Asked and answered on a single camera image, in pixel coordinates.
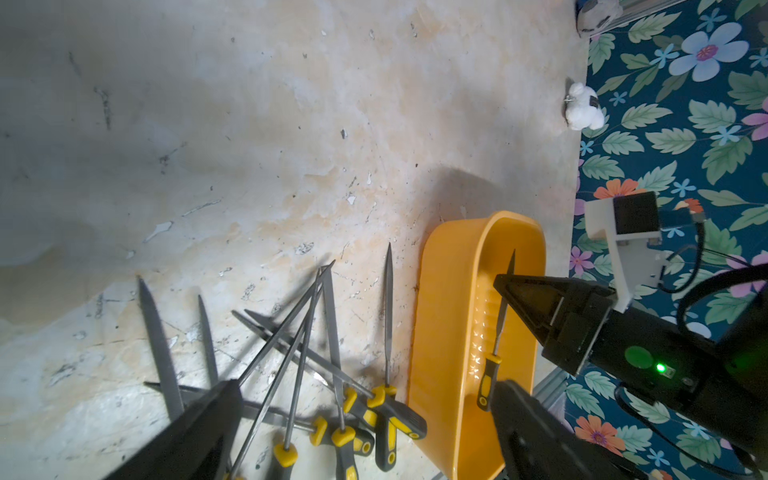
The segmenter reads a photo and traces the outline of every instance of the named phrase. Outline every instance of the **stuffed toy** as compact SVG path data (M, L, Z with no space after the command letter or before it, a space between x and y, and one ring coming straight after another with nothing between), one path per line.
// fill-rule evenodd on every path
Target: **stuffed toy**
M598 95L582 83L574 83L565 97L565 120L571 130L591 128L597 130L605 125L605 116L600 109Z

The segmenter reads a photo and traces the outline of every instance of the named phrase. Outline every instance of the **orange plastic basket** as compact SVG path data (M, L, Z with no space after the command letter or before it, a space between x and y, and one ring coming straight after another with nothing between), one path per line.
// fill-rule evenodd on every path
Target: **orange plastic basket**
M477 405L485 355L493 350L506 273L544 275L546 246L539 224L512 212L446 222L422 255L413 341L409 405L429 425L417 446L451 480L493 479L504 468L490 412ZM507 312L498 378L533 388L536 339L514 310Z

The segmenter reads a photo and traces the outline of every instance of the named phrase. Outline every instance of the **concrete floor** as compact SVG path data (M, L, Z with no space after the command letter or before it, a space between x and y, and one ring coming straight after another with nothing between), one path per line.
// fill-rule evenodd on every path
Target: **concrete floor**
M161 396L141 385L157 374L136 274L180 381L206 386L197 293L220 372L234 376L261 342L230 309L281 312L335 258L343 365L374 385L392 242L399 399L419 254L436 225L528 215L545 230L548 274L566 275L579 135L561 108L587 61L572 3L6 2L3 477L100 478L167 424ZM263 396L279 363L262 365L247 398ZM302 392L300 415L332 405L315 382ZM279 434L260 431L249 480ZM294 442L294 478L333 477L329 451L301 432ZM384 478L373 458L358 465L361 478ZM393 473L437 471L401 435Z

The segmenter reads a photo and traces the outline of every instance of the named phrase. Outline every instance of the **pink flower pattern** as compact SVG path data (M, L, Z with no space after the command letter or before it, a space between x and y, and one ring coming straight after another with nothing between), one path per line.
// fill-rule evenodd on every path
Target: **pink flower pattern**
M768 97L763 100L763 110L768 111ZM768 114L747 115L742 122L746 125L759 125L752 131L752 140L758 141L768 137Z
M740 257L738 255L732 255L732 257L736 257L736 258L738 258L740 260L744 260L743 257ZM731 260L730 258L726 259L726 263L728 263L728 266L731 267L734 270L746 267L746 265L743 265L742 263L739 263L739 262L737 262L735 260ZM763 252L760 255L756 255L752 259L752 264L753 265L763 265L764 263L768 263L768 252L766 252L765 250L763 250ZM745 296L749 295L750 292L752 292L752 287L755 288L756 292L759 292L763 288L763 286L765 284L766 283L763 282L762 280L758 280L758 281L752 282L752 283L741 283L739 285L732 286L731 288L728 289L728 291L734 297L742 298L742 297L745 297Z
M573 270L577 276L581 276L584 273L584 269L594 268L594 263L589 261L590 258L592 258L592 252L582 252L579 250L579 247L573 247L571 249L571 267L569 270Z

